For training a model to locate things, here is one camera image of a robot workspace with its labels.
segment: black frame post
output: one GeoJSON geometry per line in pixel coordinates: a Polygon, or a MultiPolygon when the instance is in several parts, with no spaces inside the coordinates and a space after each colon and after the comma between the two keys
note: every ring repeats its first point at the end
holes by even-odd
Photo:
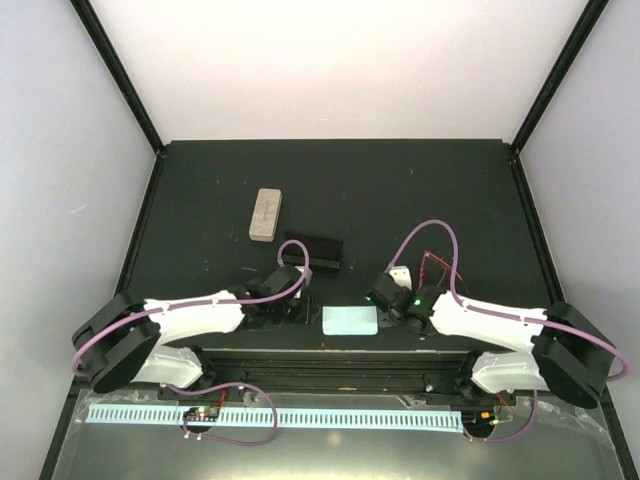
{"type": "Polygon", "coordinates": [[[556,63],[553,65],[529,113],[527,113],[524,122],[520,126],[516,138],[511,143],[516,153],[521,152],[527,140],[529,140],[529,137],[538,125],[549,103],[551,103],[553,95],[556,93],[556,90],[558,90],[571,64],[573,64],[573,61],[578,56],[582,45],[584,45],[591,30],[593,30],[593,27],[600,18],[600,14],[608,3],[609,0],[589,0],[589,3],[587,3],[582,11],[578,22],[573,27],[571,35],[569,35],[569,39],[564,44],[556,63]]]}
{"type": "Polygon", "coordinates": [[[154,127],[147,110],[142,104],[142,100],[140,100],[136,89],[133,87],[133,83],[131,83],[131,79],[129,78],[129,75],[127,75],[120,58],[118,58],[118,54],[113,48],[107,32],[105,32],[102,27],[100,19],[98,19],[98,15],[93,9],[91,2],[89,0],[70,1],[73,8],[76,9],[76,13],[78,14],[78,17],[80,17],[87,33],[89,33],[91,40],[98,49],[102,60],[104,60],[109,72],[111,72],[111,76],[116,81],[118,88],[129,104],[129,108],[140,124],[140,128],[142,128],[142,131],[147,137],[151,148],[153,148],[156,155],[162,153],[164,151],[164,143],[162,143],[160,135],[158,135],[158,132],[156,131],[156,127],[154,127]]]}

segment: light blue card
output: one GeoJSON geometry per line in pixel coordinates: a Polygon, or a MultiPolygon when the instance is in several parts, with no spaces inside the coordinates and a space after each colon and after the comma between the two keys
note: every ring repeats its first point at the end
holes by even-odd
{"type": "Polygon", "coordinates": [[[323,307],[322,333],[375,335],[378,333],[378,311],[376,307],[323,307]]]}

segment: gray wall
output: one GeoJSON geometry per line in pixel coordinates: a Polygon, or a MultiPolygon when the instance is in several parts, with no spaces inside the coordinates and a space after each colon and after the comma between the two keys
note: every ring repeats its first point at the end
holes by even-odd
{"type": "Polygon", "coordinates": [[[2,478],[37,478],[70,336],[113,293],[153,158],[70,3],[3,0],[2,478]]]}
{"type": "Polygon", "coordinates": [[[609,3],[523,152],[568,301],[631,360],[611,384],[640,465],[640,2],[609,3]]]}

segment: black metal frame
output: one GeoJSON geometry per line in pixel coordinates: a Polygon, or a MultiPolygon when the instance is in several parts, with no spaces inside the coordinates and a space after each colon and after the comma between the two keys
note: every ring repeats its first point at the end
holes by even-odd
{"type": "MultiPolygon", "coordinates": [[[[147,188],[147,192],[144,198],[142,209],[136,223],[136,227],[133,233],[131,244],[127,252],[127,257],[122,269],[120,279],[116,292],[120,291],[130,278],[133,265],[135,263],[138,247],[141,239],[141,234],[144,231],[148,214],[153,203],[154,194],[160,179],[160,174],[164,165],[163,152],[165,149],[151,118],[147,114],[140,97],[138,96],[129,76],[126,73],[124,66],[122,65],[118,55],[113,48],[104,28],[102,27],[100,20],[91,6],[89,0],[70,0],[73,4],[78,16],[82,20],[87,32],[89,33],[92,41],[94,42],[98,52],[102,56],[105,64],[109,68],[111,75],[116,81],[118,87],[122,91],[131,111],[138,120],[140,127],[142,128],[149,144],[157,154],[154,170],[147,188]]],[[[549,253],[549,247],[547,245],[542,225],[535,208],[533,197],[527,183],[527,179],[522,168],[522,162],[519,157],[519,153],[522,151],[527,140],[535,130],[538,122],[542,118],[546,108],[548,107],[553,95],[560,86],[565,75],[569,71],[571,64],[577,57],[582,45],[585,43],[589,33],[598,21],[602,11],[608,4],[608,0],[589,0],[585,9],[583,10],[580,18],[578,19],[569,39],[567,40],[564,48],[562,49],[558,59],[556,60],[551,72],[549,73],[544,85],[538,93],[531,109],[529,110],[522,126],[520,127],[515,139],[513,140],[511,147],[513,150],[513,158],[510,161],[510,165],[513,172],[514,182],[520,200],[522,208],[529,225],[531,238],[538,256],[538,262],[542,269],[543,277],[547,287],[547,292],[550,300],[562,300],[564,298],[558,275],[556,273],[551,255],[549,253]]],[[[60,416],[58,426],[55,430],[53,441],[49,449],[46,461],[44,463],[40,479],[45,480],[52,478],[55,465],[57,463],[62,443],[71,420],[75,401],[77,399],[78,392],[85,385],[82,381],[76,380],[67,396],[65,405],[60,416]]],[[[622,431],[619,418],[611,401],[611,397],[608,391],[605,392],[604,399],[602,401],[602,409],[604,412],[607,426],[614,440],[616,448],[616,454],[618,461],[620,462],[623,474],[626,480],[638,480],[638,473],[633,463],[629,447],[626,443],[624,433],[622,431]]]]}

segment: white wall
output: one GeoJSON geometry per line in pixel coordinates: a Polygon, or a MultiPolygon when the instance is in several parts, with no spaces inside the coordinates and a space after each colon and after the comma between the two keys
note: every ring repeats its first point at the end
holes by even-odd
{"type": "Polygon", "coordinates": [[[160,136],[511,141],[586,0],[93,0],[160,136]]]}
{"type": "Polygon", "coordinates": [[[523,152],[568,301],[629,357],[611,384],[640,466],[640,2],[610,2],[523,152]]]}
{"type": "Polygon", "coordinates": [[[70,336],[113,294],[154,155],[68,1],[0,5],[0,465],[37,478],[70,336]]]}

